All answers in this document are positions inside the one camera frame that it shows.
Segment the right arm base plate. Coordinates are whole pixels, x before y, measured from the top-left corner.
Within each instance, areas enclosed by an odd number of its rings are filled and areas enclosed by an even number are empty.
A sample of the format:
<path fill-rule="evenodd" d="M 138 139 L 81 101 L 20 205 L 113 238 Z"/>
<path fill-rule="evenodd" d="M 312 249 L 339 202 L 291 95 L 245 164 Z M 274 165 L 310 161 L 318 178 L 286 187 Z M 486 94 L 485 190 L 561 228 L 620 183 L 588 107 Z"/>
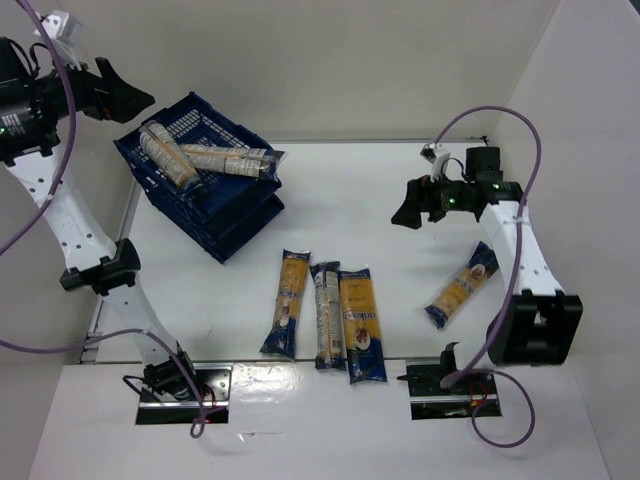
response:
<path fill-rule="evenodd" d="M 471 418 L 478 406 L 478 417 L 502 416 L 492 375 L 467 377 L 447 390 L 440 386 L 444 372 L 437 358 L 408 359 L 405 365 L 397 379 L 408 387 L 413 420 Z"/>

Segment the grasped blue yellow spaghetti bag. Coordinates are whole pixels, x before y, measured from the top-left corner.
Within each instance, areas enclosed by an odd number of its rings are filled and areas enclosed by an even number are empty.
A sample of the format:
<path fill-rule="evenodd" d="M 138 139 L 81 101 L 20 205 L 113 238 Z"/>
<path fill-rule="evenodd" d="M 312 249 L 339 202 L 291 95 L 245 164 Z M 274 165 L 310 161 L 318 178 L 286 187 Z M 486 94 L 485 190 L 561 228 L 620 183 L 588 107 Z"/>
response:
<path fill-rule="evenodd" d="M 144 153 L 179 190 L 187 193 L 203 190 L 201 178 L 187 154 L 161 123 L 148 121 L 139 131 L 139 145 Z"/>

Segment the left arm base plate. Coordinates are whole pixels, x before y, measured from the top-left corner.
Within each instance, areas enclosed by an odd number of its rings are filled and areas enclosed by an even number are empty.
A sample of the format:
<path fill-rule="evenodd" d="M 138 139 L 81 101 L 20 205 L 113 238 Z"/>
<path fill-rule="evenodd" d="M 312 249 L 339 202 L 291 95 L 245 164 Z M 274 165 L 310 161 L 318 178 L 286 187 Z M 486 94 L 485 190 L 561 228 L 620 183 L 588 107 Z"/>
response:
<path fill-rule="evenodd" d="M 203 400 L 207 424 L 229 421 L 232 372 L 231 363 L 195 364 L 195 385 Z M 123 380 L 138 396 L 136 425 L 191 424 L 199 412 L 193 396 L 176 400 L 153 390 L 140 376 L 125 375 Z"/>

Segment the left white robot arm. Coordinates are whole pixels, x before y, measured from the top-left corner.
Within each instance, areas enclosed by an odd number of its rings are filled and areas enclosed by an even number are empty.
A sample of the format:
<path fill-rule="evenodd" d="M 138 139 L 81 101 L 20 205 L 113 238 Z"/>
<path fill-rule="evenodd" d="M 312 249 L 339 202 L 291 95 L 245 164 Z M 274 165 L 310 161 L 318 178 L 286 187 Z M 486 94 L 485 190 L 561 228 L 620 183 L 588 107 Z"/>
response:
<path fill-rule="evenodd" d="M 178 401 L 196 397 L 195 370 L 179 342 L 161 324 L 138 273 L 140 259 L 128 239 L 111 240 L 91 214 L 73 177 L 58 173 L 65 160 L 57 124 L 78 111 L 97 120 L 126 123 L 153 104 L 151 95 L 127 84 L 105 58 L 98 75 L 86 67 L 39 76 L 21 61 L 23 49 L 1 40 L 1 163 L 44 211 L 62 250 L 67 291 L 90 289 L 132 331 L 155 395 Z"/>

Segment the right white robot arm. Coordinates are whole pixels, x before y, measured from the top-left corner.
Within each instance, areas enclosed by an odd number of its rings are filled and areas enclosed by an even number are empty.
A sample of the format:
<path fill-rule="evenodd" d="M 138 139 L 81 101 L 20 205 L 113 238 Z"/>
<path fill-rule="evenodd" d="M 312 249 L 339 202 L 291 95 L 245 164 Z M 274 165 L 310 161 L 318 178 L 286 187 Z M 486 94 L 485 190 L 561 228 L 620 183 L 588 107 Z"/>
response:
<path fill-rule="evenodd" d="M 419 229 L 423 214 L 431 222 L 442 220 L 449 212 L 473 214 L 495 252 L 505 285 L 506 305 L 490 323 L 484 343 L 475 348 L 452 342 L 441 353 L 441 388 L 451 390 L 484 369 L 563 364 L 583 304 L 579 296 L 567 294 L 552 274 L 528 209 L 520 204 L 523 188 L 503 178 L 499 148 L 467 149 L 459 180 L 446 175 L 449 150 L 431 143 L 421 154 L 432 170 L 408 182 L 392 224 Z"/>

